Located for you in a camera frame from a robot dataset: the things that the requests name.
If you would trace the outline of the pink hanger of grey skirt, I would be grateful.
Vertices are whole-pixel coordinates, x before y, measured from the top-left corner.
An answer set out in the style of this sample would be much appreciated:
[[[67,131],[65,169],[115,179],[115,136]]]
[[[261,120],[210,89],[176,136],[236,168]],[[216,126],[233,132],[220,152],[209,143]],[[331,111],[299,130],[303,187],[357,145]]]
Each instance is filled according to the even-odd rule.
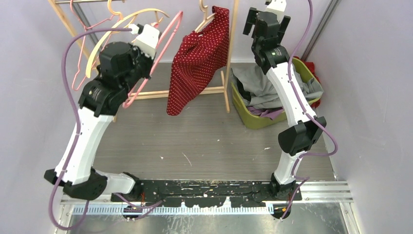
[[[183,11],[179,11],[175,17],[172,19],[172,21],[169,23],[169,25],[166,27],[166,29],[164,30],[164,32],[161,33],[159,42],[157,44],[156,47],[156,55],[154,58],[154,64],[153,67],[150,71],[150,76],[153,74],[156,66],[158,65],[160,59],[162,58],[164,52],[167,50],[170,42],[172,41],[173,37],[175,36],[176,31],[178,30],[181,20],[183,17]],[[151,26],[157,28],[157,23],[151,24]],[[163,47],[163,49],[160,49],[159,46],[161,44],[161,42],[166,38],[166,36],[168,35],[169,31],[173,29],[173,32],[171,33],[168,41],[166,42],[165,46]],[[142,91],[142,89],[145,87],[145,85],[147,84],[147,82],[149,81],[148,78],[145,78],[142,82],[142,84],[139,86],[139,88],[137,90],[135,90],[134,88],[131,89],[131,91],[129,91],[128,93],[128,98],[127,100],[122,104],[123,108],[128,108],[134,101],[135,99],[138,97],[139,93]]]

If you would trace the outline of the grey skirt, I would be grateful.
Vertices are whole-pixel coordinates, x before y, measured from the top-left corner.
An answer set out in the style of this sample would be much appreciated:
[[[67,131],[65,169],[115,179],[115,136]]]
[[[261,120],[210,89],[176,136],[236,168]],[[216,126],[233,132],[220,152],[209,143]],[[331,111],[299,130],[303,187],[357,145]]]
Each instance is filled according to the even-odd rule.
[[[320,98],[324,93],[320,83],[313,77],[309,81],[303,81],[302,75],[297,72],[295,65],[292,67],[306,100],[311,101]],[[259,66],[249,65],[245,68],[232,68],[230,75],[236,81],[236,88],[246,107],[253,106],[257,109],[282,107],[276,89]]]

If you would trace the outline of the purple skirt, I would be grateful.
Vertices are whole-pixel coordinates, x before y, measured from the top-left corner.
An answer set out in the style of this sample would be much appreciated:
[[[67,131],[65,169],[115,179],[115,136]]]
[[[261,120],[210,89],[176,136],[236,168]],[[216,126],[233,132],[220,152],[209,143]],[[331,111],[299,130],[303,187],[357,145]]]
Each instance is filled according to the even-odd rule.
[[[261,118],[269,118],[271,120],[275,120],[282,114],[284,114],[283,108],[273,108],[273,109],[257,109],[253,106],[248,106],[247,110],[254,116],[258,116]]]

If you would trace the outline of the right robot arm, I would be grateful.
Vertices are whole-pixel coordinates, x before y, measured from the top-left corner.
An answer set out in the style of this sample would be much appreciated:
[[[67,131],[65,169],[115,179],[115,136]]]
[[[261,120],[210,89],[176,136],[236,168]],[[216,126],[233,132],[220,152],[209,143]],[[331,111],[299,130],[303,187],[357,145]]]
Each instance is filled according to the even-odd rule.
[[[326,127],[326,119],[315,114],[301,92],[291,57],[281,45],[289,22],[289,16],[251,7],[243,30],[243,34],[252,35],[255,62],[275,87],[289,126],[278,135],[282,155],[268,186],[276,200],[283,200],[296,188],[296,169]]]

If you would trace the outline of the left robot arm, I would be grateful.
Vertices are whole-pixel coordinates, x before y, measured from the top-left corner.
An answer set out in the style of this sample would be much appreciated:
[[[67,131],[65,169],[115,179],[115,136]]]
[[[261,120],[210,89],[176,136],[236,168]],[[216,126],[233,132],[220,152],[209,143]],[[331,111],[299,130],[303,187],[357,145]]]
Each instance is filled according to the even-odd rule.
[[[112,42],[99,53],[98,75],[83,88],[78,101],[80,122],[75,125],[61,162],[45,172],[44,178],[63,192],[82,200],[122,195],[137,201],[142,195],[141,180],[127,172],[105,173],[93,168],[97,148],[119,107],[142,78],[149,78],[155,47]]]

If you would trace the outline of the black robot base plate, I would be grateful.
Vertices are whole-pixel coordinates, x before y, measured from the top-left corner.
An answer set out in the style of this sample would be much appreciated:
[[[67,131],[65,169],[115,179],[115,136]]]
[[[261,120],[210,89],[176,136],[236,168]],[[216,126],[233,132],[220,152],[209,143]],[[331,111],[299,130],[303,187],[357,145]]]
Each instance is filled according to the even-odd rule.
[[[149,206],[160,201],[164,207],[222,207],[229,200],[232,208],[263,207],[266,202],[300,201],[300,191],[271,193],[269,181],[230,180],[142,180],[136,195],[111,196],[112,202],[143,201]]]

